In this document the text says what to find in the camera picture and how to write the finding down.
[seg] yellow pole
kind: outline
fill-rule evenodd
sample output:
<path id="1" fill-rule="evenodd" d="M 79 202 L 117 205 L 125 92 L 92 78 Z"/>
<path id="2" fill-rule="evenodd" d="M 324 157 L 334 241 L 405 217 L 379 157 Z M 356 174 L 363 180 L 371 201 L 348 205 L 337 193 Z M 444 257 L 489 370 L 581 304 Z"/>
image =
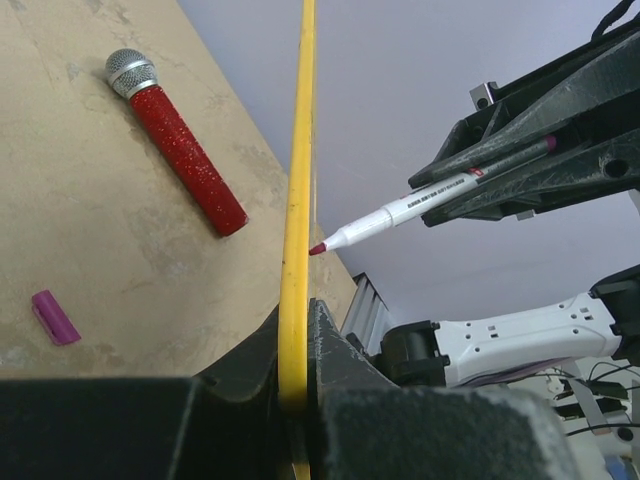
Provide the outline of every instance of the yellow pole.
<path id="1" fill-rule="evenodd" d="M 307 404 L 315 44 L 315 0 L 303 0 L 278 327 L 278 397 L 282 409 L 287 413 L 302 412 Z"/>

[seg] glittery red handle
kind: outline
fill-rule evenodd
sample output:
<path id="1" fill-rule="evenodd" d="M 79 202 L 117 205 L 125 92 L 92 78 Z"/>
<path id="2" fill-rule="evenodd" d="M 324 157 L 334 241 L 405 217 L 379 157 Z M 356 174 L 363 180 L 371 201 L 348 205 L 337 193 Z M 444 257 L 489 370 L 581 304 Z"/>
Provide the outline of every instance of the glittery red handle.
<path id="1" fill-rule="evenodd" d="M 130 102 L 156 147 L 216 231 L 226 237 L 246 225 L 247 214 L 164 90 L 159 86 L 146 88 Z"/>

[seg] marker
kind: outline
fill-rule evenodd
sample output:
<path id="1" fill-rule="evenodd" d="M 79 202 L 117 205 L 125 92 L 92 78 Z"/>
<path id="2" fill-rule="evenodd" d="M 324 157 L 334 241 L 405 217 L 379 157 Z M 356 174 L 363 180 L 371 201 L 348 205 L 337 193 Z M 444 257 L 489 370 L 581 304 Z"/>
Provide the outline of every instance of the marker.
<path id="1" fill-rule="evenodd" d="M 318 255 L 337 248 L 347 247 L 361 242 L 365 238 L 372 237 L 383 230 L 397 227 L 412 218 L 419 217 L 438 205 L 442 205 L 463 193 L 477 188 L 487 180 L 515 166 L 551 153 L 555 150 L 556 145 L 556 137 L 549 135 L 502 160 L 498 160 L 496 163 L 481 168 L 472 168 L 446 180 L 414 190 L 409 195 L 387 203 L 366 217 L 339 228 L 336 233 L 328 237 L 324 242 L 309 250 L 309 255 Z"/>

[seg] red microphone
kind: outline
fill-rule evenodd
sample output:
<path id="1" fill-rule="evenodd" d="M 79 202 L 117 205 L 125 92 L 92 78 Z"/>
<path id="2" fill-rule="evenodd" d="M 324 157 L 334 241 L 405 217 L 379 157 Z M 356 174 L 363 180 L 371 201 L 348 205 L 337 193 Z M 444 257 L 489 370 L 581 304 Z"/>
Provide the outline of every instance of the red microphone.
<path id="1" fill-rule="evenodd" d="M 109 85 L 129 100 L 151 140 L 216 231 L 226 237 L 245 226 L 247 214 L 158 85 L 153 63 L 140 52 L 123 48 L 109 56 L 106 69 Z"/>

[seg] silver microphone grille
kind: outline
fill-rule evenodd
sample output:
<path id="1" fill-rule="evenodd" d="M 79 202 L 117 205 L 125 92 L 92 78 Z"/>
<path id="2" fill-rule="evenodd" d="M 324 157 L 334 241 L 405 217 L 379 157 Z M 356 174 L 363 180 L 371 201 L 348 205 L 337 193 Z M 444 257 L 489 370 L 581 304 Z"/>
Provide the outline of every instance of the silver microphone grille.
<path id="1" fill-rule="evenodd" d="M 158 84 L 156 67 L 142 53 L 131 48 L 116 50 L 105 66 L 109 85 L 124 98 Z"/>

